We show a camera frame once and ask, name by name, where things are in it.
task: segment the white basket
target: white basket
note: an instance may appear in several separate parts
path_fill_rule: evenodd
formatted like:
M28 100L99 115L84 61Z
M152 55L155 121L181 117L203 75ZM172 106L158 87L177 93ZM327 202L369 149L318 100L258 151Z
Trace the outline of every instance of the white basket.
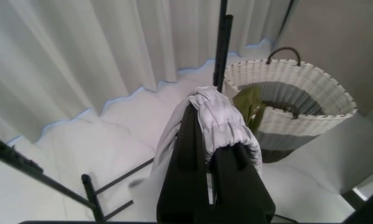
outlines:
M298 61L271 59L286 49L294 51ZM226 67L223 94L230 100L250 84L261 87L261 100L291 103L301 111L293 119L289 112L266 107L256 136L263 149L295 150L357 112L353 98L332 76L302 62L291 47L274 51L267 60Z

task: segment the gray garment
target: gray garment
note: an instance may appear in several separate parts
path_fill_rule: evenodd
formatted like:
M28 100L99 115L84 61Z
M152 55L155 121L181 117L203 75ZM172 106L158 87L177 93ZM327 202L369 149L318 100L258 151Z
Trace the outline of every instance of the gray garment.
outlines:
M195 95L175 108L157 145L150 177L133 180L129 185L132 199L144 221L156 222L156 205L168 164L173 152L176 135L187 106L191 103L198 110L198 119L206 146L206 162L210 161L215 149L241 143L250 150L251 161L261 175L262 157L257 139L246 127L240 112L228 98L214 88L196 88Z

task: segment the basket handle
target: basket handle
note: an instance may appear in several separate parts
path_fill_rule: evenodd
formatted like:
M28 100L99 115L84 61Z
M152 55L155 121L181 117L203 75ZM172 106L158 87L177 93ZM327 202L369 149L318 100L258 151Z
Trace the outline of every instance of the basket handle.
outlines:
M297 56L297 65L298 66L301 66L301 57L300 57L300 54L298 53L298 51L296 49L294 49L293 47L281 47L281 48L278 48L276 50L274 50L269 56L268 56L268 59L267 59L267 65L269 65L269 63L271 63L271 60L272 60L272 56L274 56L276 53L278 53L279 51L281 50L291 50L292 52L294 52Z

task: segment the basket rim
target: basket rim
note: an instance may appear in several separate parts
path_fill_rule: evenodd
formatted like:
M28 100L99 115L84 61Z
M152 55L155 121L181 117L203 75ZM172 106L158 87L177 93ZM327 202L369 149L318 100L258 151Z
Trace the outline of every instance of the basket rim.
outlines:
M246 61L241 61L241 62L237 62L237 63L233 63L232 65L228 65L226 68L225 68L225 71L224 71L224 82L228 82L235 90L237 90L238 92L240 91L239 87L236 86L229 77L227 77L227 71L233 67L237 67L238 65L241 65L242 63L263 63L263 62L266 62L267 59L255 59L255 60L246 60ZM271 62L287 62L287 63L292 63L293 65L297 66L297 61L296 60L293 60L293 59L272 59ZM350 118L352 117L354 114L357 113L357 104L354 100L354 98L352 98L352 96L347 92L347 90L339 83L337 82L336 79L334 79L330 74L328 74L327 72L325 72L323 69L320 69L318 68L317 66L309 63L309 62L304 62L304 61L301 61L301 65L306 65L306 66L309 66L311 67L312 69L320 72L322 75L324 75L329 81L333 82L335 85L339 86L344 94L346 95L348 101L354 106L354 109L352 109L351 112L349 113L346 113L346 114L336 114L336 115L310 115L310 114L300 114L298 117L300 116L304 116L304 117L307 117L307 118L310 118L310 119L329 119L329 118L343 118L343 119L346 119L346 118ZM273 108L271 106L269 106L270 108L272 108L272 111L274 113L286 113L286 114L289 114L290 116L293 116L293 114L291 112L288 112L288 111L284 111L284 110L281 110L281 109L277 109L277 108Z

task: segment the blue edge trim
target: blue edge trim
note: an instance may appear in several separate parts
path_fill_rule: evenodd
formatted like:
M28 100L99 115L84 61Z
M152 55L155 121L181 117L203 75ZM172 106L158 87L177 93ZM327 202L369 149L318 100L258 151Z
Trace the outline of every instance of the blue edge trim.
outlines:
M270 42L270 44L271 44L272 46L274 46L274 42L273 42L273 41L264 38L264 39L262 39L262 40L260 41L259 44L256 44L256 45L247 45L247 46L245 46L245 49L254 49L254 48L258 48L258 47L260 47L260 46L261 46L265 41ZM229 52L229 53L228 53L228 56L230 56L230 55L236 55L236 56L238 56L238 57L242 57L242 56L240 56L237 52ZM208 60L207 60L203 65L201 65L199 68L182 68L182 69L179 69L179 70L178 70L178 74L179 74L179 75L184 75L184 74L187 74L187 73L190 73L190 72L195 72L195 71L201 69L202 67L204 67L208 62L212 62L212 61L215 61L215 59L211 59L211 58L208 59ZM158 82L158 89L160 89L160 87L161 87L162 85L166 84L166 83L176 83L176 82L159 81L159 82ZM111 106L111 104L113 104L113 103L117 103L117 102L120 102L120 101L124 101L124 100L127 100L127 99L130 99L130 98L132 98L136 93L138 93L138 92L140 92L140 91L142 91L142 90L147 90L147 89L145 89L143 86L141 86L141 87L139 87L135 92L133 92L133 93L132 93L131 95L129 95L129 96L122 96L122 97L118 97L118 98L115 98L115 99L108 100L108 101L105 103L105 105L104 105L104 107L103 107L103 109L102 109L102 112L101 112L101 114L99 115L99 117L101 117L102 114L104 114L104 112L106 112L106 111L108 110L108 108ZM79 117L82 117L85 113L88 113L88 112L90 112L91 110L92 110L91 108L88 108L87 110L81 112L79 115L75 116L75 117L74 117L73 119L71 119L71 120L60 120L60 121L56 121L56 122L54 122L54 123L51 123L51 124L48 124L48 125L44 126L44 127L42 128L42 132L41 132L40 137L38 138L38 140L36 140L35 143L39 142L39 141L41 140L41 138L46 134L46 132L49 131L49 129L51 129L51 128L57 126L57 125L60 125L60 124L70 123L70 122L72 122L72 121L74 121L74 120L77 120ZM13 145L16 144L17 141L21 140L22 138L23 138L23 136L17 136L17 137L15 137L15 138L11 139L10 141L8 141L8 142L7 142L7 145L9 145L9 146L13 146Z

